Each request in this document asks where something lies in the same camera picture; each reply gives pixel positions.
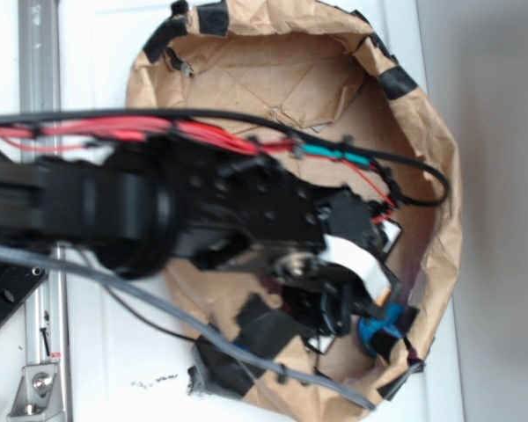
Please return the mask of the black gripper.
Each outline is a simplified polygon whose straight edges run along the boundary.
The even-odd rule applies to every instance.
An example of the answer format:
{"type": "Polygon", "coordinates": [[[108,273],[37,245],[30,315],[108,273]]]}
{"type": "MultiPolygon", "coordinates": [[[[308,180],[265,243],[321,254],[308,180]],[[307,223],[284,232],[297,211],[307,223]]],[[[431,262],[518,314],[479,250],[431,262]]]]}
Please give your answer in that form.
{"type": "Polygon", "coordinates": [[[310,337],[343,337],[354,317],[384,319],[402,283],[386,265],[402,228],[372,215],[374,203],[337,193],[319,203],[325,248],[278,259],[274,278],[283,284],[289,314],[310,337]]]}

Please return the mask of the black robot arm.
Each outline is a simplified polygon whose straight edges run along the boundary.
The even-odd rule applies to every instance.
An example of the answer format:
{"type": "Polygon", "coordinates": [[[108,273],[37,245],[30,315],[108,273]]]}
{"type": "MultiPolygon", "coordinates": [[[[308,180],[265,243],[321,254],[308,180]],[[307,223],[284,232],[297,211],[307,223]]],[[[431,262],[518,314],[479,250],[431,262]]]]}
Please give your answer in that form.
{"type": "Polygon", "coordinates": [[[399,234],[346,186],[303,181],[262,153],[158,136],[103,164],[0,158],[0,244],[81,245],[130,280],[171,258],[267,276],[294,317],[337,336],[400,295],[385,264],[399,234]]]}

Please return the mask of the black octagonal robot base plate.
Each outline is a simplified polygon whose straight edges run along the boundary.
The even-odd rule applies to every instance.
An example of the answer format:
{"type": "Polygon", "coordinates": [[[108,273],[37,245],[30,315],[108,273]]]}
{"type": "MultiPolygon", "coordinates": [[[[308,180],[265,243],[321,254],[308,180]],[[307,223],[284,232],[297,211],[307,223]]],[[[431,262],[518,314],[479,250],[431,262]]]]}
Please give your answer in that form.
{"type": "Polygon", "coordinates": [[[40,267],[0,263],[0,330],[47,275],[40,267]]]}

